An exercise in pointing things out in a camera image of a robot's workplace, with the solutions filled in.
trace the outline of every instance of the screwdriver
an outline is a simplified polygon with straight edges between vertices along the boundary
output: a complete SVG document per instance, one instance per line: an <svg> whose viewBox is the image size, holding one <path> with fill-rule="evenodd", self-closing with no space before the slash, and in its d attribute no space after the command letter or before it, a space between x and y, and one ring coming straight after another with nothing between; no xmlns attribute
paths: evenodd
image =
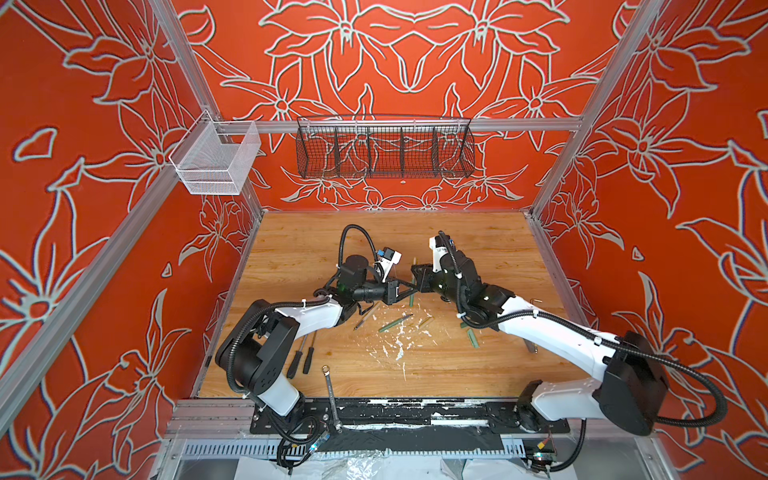
<svg viewBox="0 0 768 480"><path fill-rule="evenodd" d="M304 336L304 340L301 341L301 346L296 351L296 355L293 357L293 361L290 363L290 367L288 367L288 373L286 374L286 377L289 379L292 379L296 376L296 371L299 368L299 361L301 360L301 351L304 350L304 343L306 343L306 335Z"/></svg>
<svg viewBox="0 0 768 480"><path fill-rule="evenodd" d="M315 353L315 338L317 337L317 330L315 330L315 333L312 335L312 343L310 344L310 349L306 351L306 360L304 360L304 368L301 370L304 372L304 375L310 372L310 367L312 366L312 354Z"/></svg>
<svg viewBox="0 0 768 480"><path fill-rule="evenodd" d="M413 316L413 313L409 313L408 315L404 315L402 318L398 318L397 320L395 320L392 323L387 323L386 325L384 325L383 327L381 327L379 329L379 333L386 332L387 330L391 329L395 325L399 325L400 323L403 323L406 319L409 319L412 316Z"/></svg>

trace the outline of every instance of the wire mesh basket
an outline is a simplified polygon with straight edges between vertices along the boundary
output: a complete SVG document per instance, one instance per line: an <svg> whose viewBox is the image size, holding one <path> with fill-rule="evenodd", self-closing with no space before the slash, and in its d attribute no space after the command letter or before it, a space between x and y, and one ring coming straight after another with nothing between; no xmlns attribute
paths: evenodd
<svg viewBox="0 0 768 480"><path fill-rule="evenodd" d="M355 115L298 118L304 178L457 178L475 171L469 118Z"/></svg>
<svg viewBox="0 0 768 480"><path fill-rule="evenodd" d="M221 123L204 112L170 155L191 194L238 195L259 153L261 138L254 122L248 124L239 144L218 132Z"/></svg>

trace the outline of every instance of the plastic sheet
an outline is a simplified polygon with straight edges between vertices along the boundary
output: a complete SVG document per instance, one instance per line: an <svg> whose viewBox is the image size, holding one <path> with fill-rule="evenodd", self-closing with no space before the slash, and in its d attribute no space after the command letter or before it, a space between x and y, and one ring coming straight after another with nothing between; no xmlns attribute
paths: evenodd
<svg viewBox="0 0 768 480"><path fill-rule="evenodd" d="M288 476L274 462L243 457L235 480L456 480L440 457L355 455L329 461L310 460Z"/></svg>
<svg viewBox="0 0 768 480"><path fill-rule="evenodd" d="M573 467L551 473L551 480L577 480ZM544 473L535 474L508 460L467 460L462 480L535 480L547 478Z"/></svg>

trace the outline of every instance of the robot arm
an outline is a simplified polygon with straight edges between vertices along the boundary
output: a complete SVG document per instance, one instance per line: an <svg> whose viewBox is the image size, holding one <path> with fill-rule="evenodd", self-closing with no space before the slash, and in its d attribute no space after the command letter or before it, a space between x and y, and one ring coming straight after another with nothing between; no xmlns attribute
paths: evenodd
<svg viewBox="0 0 768 480"><path fill-rule="evenodd" d="M400 261L400 252L385 248L377 253L373 267L360 255L347 257L309 302L253 302L217 350L216 364L228 370L234 354L230 373L244 395L263 402L277 415L289 415L302 403L299 391L282 374L294 339L341 325L355 312L364 313L360 302L378 300L392 305L415 292L411 283L388 278L392 266ZM408 289L400 292L401 285ZM259 343L254 336L266 337L266 341Z"/></svg>
<svg viewBox="0 0 768 480"><path fill-rule="evenodd" d="M540 310L510 290L483 283L474 262L457 251L443 232L431 238L429 246L432 265L414 265L411 269L420 292L436 292L456 303L457 316L473 328L490 327L530 340L590 376L573 382L529 383L518 401L522 426L539 431L546 425L545 420L608 418L635 435L650 434L667 392L666 374L652 360L628 358L608 346L625 345L652 354L645 338L629 332L622 339L576 326Z"/></svg>
<svg viewBox="0 0 768 480"><path fill-rule="evenodd" d="M530 340L589 375L575 382L529 383L517 404L526 429L541 431L546 421L563 418L606 418L628 432L649 435L668 388L661 362L702 382L717 403L715 412L704 419L674 420L671 425L711 425L725 416L726 401L712 382L655 356L643 336L627 332L618 337L577 326L537 309L510 290L483 283L474 262L455 250L443 232L430 239L429 246L432 264L411 267L415 284L388 278L400 254L387 248L374 250L372 267L365 257L347 257L325 287L315 292L315 299L254 302L217 351L216 363L227 371L230 386L277 415L290 417L301 410L303 397L281 371L296 337L338 326L355 311L363 313L360 302L379 300L392 305L414 292L435 292L454 302L457 316L470 327L489 327ZM407 290L401 292L400 286ZM258 343L254 336L266 337L266 342Z"/></svg>

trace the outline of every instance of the black wire basket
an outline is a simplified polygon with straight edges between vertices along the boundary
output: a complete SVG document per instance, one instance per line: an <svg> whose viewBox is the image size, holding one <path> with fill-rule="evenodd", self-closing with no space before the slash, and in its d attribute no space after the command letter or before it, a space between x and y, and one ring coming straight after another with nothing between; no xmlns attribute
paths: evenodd
<svg viewBox="0 0 768 480"><path fill-rule="evenodd" d="M297 119L303 178L459 178L475 171L469 118L336 115Z"/></svg>

